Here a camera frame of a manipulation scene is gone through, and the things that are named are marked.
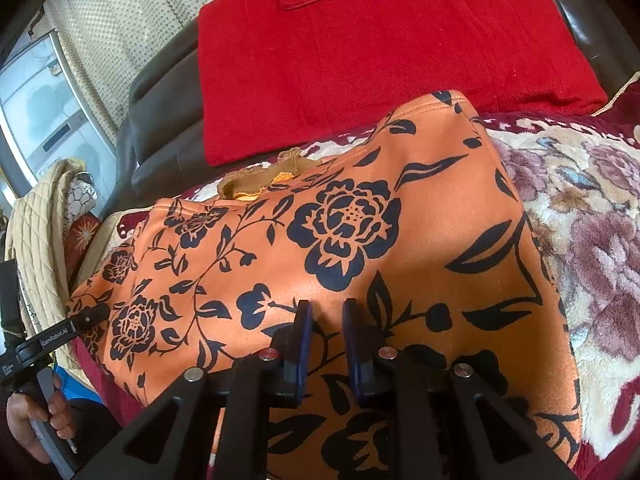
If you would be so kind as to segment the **person's left hand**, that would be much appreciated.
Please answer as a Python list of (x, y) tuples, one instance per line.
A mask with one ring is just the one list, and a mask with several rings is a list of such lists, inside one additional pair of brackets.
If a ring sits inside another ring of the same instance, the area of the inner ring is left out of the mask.
[(12, 393), (6, 402), (6, 421), (12, 437), (42, 464), (50, 464), (51, 459), (37, 438), (32, 422), (47, 422), (63, 440), (73, 439), (76, 434), (72, 410), (57, 374), (53, 375), (53, 385), (54, 393), (46, 410), (24, 393)]

